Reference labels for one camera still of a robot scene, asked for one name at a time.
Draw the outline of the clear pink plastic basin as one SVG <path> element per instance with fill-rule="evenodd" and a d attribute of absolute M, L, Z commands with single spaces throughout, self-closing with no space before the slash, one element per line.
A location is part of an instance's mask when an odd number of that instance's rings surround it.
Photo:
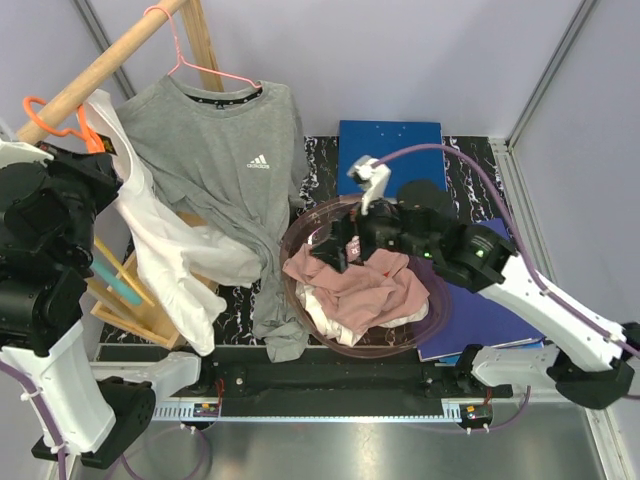
<path fill-rule="evenodd" d="M 354 210 L 360 203 L 360 198 L 359 194 L 338 196 L 303 213 L 293 221 L 282 238 L 280 261 L 288 260 L 304 244 L 314 245 L 325 240 L 331 230 L 331 223 Z M 420 343 L 435 337 L 447 326 L 453 312 L 449 287 L 435 275 L 429 261 L 423 258 L 411 259 L 409 269 L 430 293 L 426 316 L 419 321 L 394 328 L 371 328 L 353 347 L 328 339 L 316 329 L 312 317 L 296 295 L 296 282 L 288 276 L 283 277 L 284 291 L 289 306 L 309 331 L 313 346 L 327 347 L 352 358 L 385 358 L 414 350 Z"/>

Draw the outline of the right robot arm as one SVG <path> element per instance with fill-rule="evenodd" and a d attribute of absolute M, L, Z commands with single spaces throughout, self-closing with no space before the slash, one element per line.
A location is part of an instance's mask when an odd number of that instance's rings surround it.
<path fill-rule="evenodd" d="M 433 182 L 409 182 L 393 202 L 366 191 L 311 253 L 343 273 L 351 265 L 352 239 L 359 241 L 361 260 L 387 250 L 430 261 L 446 282 L 506 308 L 549 339 L 538 350 L 467 346 L 453 374 L 463 395 L 502 385 L 554 388 L 589 409 L 604 409 L 628 395 L 638 324 L 609 321 L 540 277 L 511 241 L 462 222 L 450 196 Z"/>

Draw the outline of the wooden box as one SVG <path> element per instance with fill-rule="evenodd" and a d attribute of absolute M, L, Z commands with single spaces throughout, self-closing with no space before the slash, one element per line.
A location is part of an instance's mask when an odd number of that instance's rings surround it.
<path fill-rule="evenodd" d="M 100 298 L 91 313 L 108 325 L 165 349 L 174 350 L 186 345 L 187 341 L 173 325 L 159 301 L 141 282 L 137 272 L 138 265 L 134 247 L 131 248 L 121 264 L 143 286 L 155 305 L 151 306 L 144 301 L 141 305 L 132 305 L 110 286 L 106 286 L 100 287 L 99 290 L 101 293 L 107 294 L 107 299 Z M 115 276 L 126 283 L 118 272 Z"/>

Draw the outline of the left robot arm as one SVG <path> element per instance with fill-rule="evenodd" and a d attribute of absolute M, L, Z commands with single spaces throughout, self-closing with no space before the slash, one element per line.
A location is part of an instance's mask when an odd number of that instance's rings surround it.
<path fill-rule="evenodd" d="M 125 377 L 97 379 L 83 341 L 80 301 L 93 261 L 94 222 L 121 182 L 106 153 L 60 151 L 1 170 L 1 369 L 40 421 L 32 453 L 105 470 L 147 429 L 156 404 L 215 386 L 187 351 Z"/>

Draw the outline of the teal plastic hanger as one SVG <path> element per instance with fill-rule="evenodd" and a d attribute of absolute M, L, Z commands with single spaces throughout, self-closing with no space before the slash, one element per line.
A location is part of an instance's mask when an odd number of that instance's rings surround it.
<path fill-rule="evenodd" d="M 116 293 L 132 305 L 141 305 L 142 298 L 131 287 L 118 279 L 99 260 L 94 259 L 91 268 L 102 280 L 104 280 Z"/>

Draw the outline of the blue folder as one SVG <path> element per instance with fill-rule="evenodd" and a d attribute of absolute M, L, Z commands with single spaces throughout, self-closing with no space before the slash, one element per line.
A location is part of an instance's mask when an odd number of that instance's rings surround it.
<path fill-rule="evenodd" d="M 339 123 L 337 194 L 360 193 L 347 175 L 351 165 L 363 155 L 380 159 L 417 144 L 441 144 L 441 124 L 434 122 L 393 122 L 341 120 Z M 444 153 L 429 150 L 407 154 L 389 163 L 391 177 L 385 196 L 394 198 L 398 189 L 412 180 L 429 179 L 446 191 Z"/>

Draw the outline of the yellow plastic hanger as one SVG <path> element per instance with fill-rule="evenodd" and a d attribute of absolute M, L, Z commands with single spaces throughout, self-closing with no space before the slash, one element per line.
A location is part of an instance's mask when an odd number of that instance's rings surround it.
<path fill-rule="evenodd" d="M 141 298 L 141 301 L 144 301 L 147 304 L 154 306 L 155 302 L 146 293 L 146 290 L 143 288 L 143 286 L 126 270 L 124 265 L 120 263 L 120 261 L 115 257 L 115 255 L 111 252 L 111 250 L 104 244 L 104 242 L 99 237 L 94 238 L 94 245 L 102 253 L 102 255 L 111 263 L 111 265 L 116 269 L 116 271 L 121 275 L 121 278 L 126 281 L 129 288 L 132 291 L 136 292 L 136 295 Z"/>

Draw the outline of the purple folder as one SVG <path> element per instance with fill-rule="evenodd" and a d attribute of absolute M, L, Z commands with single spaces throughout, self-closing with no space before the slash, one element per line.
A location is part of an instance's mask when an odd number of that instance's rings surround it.
<path fill-rule="evenodd" d="M 429 313 L 412 325 L 421 361 L 449 363 L 472 344 L 510 347 L 543 339 L 542 333 L 507 308 L 443 281 L 431 261 L 411 257 L 409 269 L 429 292 Z"/>

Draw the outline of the wooden clothes rail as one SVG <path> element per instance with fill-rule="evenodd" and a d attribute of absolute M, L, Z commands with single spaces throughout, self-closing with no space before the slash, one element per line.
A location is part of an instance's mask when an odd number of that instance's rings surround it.
<path fill-rule="evenodd" d="M 58 127 L 185 4 L 185 0 L 165 0 L 153 5 L 150 13 L 144 14 L 49 101 L 38 113 L 39 119 L 50 127 Z"/>

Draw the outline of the grey adidas t shirt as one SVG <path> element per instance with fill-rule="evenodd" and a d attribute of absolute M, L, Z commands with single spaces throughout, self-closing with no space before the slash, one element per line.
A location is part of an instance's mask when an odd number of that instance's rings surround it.
<path fill-rule="evenodd" d="M 287 304 L 280 241 L 309 173 L 291 89 L 263 81 L 235 92 L 166 76 L 116 109 L 160 199 L 191 211 L 260 259 L 253 334 L 274 363 L 299 358 L 309 334 Z"/>

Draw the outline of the white t shirt red print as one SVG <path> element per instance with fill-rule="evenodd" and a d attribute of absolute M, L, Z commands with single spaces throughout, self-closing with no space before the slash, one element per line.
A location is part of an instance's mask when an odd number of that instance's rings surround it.
<path fill-rule="evenodd" d="M 354 347 L 372 328 L 392 329 L 423 320 L 429 313 L 429 292 L 420 281 L 412 281 L 409 287 L 399 287 L 402 304 L 391 300 L 388 293 L 380 303 L 385 288 L 377 287 L 356 291 L 346 296 L 345 313 L 329 315 L 330 300 L 340 297 L 324 296 L 327 306 L 317 297 L 318 288 L 298 283 L 296 295 L 310 316 L 319 333 L 339 344 Z"/>

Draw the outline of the white t shirt blue graphic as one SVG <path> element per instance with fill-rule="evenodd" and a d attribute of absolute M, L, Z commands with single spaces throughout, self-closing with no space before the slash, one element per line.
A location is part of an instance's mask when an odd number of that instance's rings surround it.
<path fill-rule="evenodd" d="M 114 144 L 112 164 L 122 180 L 114 205 L 131 232 L 139 278 L 191 347 L 211 354 L 214 321 L 227 303 L 197 277 L 248 287 L 260 276 L 259 257 L 216 228 L 188 225 L 161 203 L 108 92 L 94 91 L 83 107 L 88 125 Z"/>

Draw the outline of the wooden rack frame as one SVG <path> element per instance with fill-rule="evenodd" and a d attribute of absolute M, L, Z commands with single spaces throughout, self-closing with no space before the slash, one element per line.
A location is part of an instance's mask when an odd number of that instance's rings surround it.
<path fill-rule="evenodd" d="M 117 41 L 111 41 L 106 34 L 104 25 L 102 24 L 99 16 L 91 1 L 71 1 L 71 4 L 75 7 L 80 19 L 87 27 L 90 36 L 100 54 L 110 53 L 114 50 Z M 211 41 L 211 35 L 205 19 L 204 9 L 200 1 L 158 1 L 157 6 L 162 6 L 167 9 L 170 16 L 173 16 L 176 12 L 182 18 L 185 34 L 190 45 L 191 53 L 194 58 L 194 63 L 204 69 L 215 69 L 218 67 L 217 59 L 214 53 L 213 44 Z M 117 48 L 118 60 L 114 66 L 109 66 L 109 72 L 106 76 L 112 75 L 116 80 L 116 84 L 121 93 L 130 98 L 134 95 L 133 84 L 127 77 L 126 73 L 122 69 L 124 62 L 133 55 L 133 53 L 148 40 L 165 22 L 165 20 L 158 20 L 158 26 L 153 29 L 148 28 L 149 33 L 144 33 L 142 40 L 126 40 L 124 42 L 126 54 L 120 54 L 120 48 Z"/>

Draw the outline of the pink t shirt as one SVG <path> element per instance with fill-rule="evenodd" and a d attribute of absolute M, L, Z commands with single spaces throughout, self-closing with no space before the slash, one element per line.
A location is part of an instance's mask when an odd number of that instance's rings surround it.
<path fill-rule="evenodd" d="M 364 264 L 350 264 L 339 273 L 305 245 L 284 262 L 283 272 L 307 289 L 328 319 L 363 334 L 392 320 L 427 314 L 430 292 L 408 263 L 404 254 L 378 249 Z"/>

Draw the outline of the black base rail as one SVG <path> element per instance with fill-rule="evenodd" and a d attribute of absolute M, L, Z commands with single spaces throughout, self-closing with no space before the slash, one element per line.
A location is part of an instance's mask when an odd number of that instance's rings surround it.
<path fill-rule="evenodd" d="M 204 377 L 182 397 L 222 396 L 226 419 L 294 417 L 427 417 L 443 401 L 510 398 L 509 386 L 484 387 L 451 376 L 455 368 L 422 363 L 406 351 L 357 359 L 313 346 L 298 360 L 269 361 L 261 346 L 220 346 L 203 360 Z"/>

